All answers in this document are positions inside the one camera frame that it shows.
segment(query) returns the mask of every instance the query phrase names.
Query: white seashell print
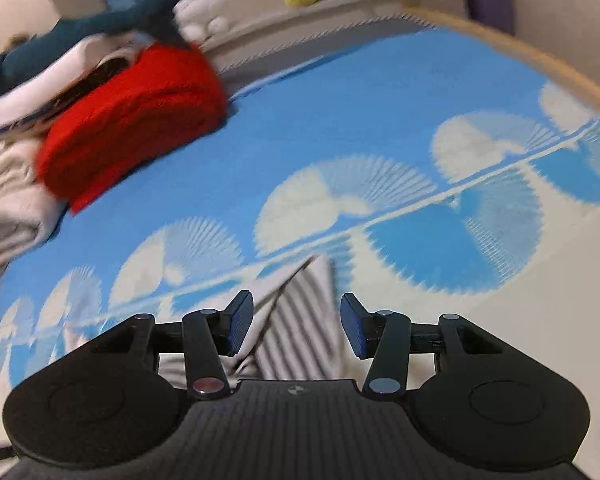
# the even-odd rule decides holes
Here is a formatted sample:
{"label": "white seashell print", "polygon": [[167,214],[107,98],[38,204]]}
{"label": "white seashell print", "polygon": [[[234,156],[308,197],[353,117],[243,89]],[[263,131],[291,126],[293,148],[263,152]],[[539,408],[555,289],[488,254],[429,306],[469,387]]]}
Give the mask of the white seashell print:
{"label": "white seashell print", "polygon": [[93,269],[70,270],[54,287],[40,311],[36,330],[59,326],[65,319],[88,319],[100,313],[102,285]]}
{"label": "white seashell print", "polygon": [[436,189],[417,170],[380,156],[325,160],[290,176],[269,195],[255,227],[269,254],[331,228],[340,215],[359,218],[398,207]]}
{"label": "white seashell print", "polygon": [[207,218],[187,218],[151,234],[124,263],[109,296],[117,306],[155,292],[164,281],[179,286],[242,263],[234,236]]}
{"label": "white seashell print", "polygon": [[530,119],[502,112],[472,112],[445,121],[431,151],[441,172],[458,182],[501,163],[507,153],[523,155],[562,137]]}
{"label": "white seashell print", "polygon": [[600,119],[599,113],[551,82],[542,87],[539,103],[552,122],[568,134],[575,133],[590,121]]}

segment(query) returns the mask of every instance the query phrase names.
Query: wooden edge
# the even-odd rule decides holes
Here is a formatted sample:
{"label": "wooden edge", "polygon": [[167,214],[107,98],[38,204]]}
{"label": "wooden edge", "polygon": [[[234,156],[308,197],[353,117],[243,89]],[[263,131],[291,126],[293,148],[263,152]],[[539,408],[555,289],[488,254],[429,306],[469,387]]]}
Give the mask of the wooden edge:
{"label": "wooden edge", "polygon": [[584,104],[600,112],[600,86],[565,61],[512,36],[503,34],[494,28],[484,27],[479,23],[470,22],[445,12],[408,6],[405,7],[405,10],[409,14],[427,20],[434,25],[451,28],[473,36],[503,54],[519,59],[538,70],[538,72],[545,74]]}

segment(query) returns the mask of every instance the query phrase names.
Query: bed sheet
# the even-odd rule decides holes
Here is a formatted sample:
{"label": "bed sheet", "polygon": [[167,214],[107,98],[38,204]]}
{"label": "bed sheet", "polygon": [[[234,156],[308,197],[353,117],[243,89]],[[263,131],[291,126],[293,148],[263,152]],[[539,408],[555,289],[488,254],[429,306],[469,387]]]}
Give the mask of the bed sheet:
{"label": "bed sheet", "polygon": [[70,341],[137,312],[179,320],[308,254],[371,310],[470,317],[526,293],[600,214],[600,115],[448,30],[359,46],[234,105],[10,265],[0,406]]}

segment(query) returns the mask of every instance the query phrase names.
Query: red blanket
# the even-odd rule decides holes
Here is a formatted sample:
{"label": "red blanket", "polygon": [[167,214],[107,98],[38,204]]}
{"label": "red blanket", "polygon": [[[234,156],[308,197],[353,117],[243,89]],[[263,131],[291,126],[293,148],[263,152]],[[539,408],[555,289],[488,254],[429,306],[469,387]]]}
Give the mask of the red blanket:
{"label": "red blanket", "polygon": [[226,106],[199,50],[155,44],[54,123],[36,158],[38,177],[78,212],[142,162],[217,128]]}

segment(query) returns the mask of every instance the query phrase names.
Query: folded white towel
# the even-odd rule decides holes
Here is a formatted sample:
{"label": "folded white towel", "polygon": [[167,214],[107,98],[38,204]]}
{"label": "folded white towel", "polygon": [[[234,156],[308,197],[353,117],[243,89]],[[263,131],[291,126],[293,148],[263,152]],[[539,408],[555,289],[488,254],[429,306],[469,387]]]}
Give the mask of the folded white towel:
{"label": "folded white towel", "polygon": [[10,145],[0,142],[0,197],[33,183],[36,179],[33,159],[40,145],[37,139],[21,140]]}
{"label": "folded white towel", "polygon": [[45,242],[63,211],[42,184],[0,194],[0,265]]}

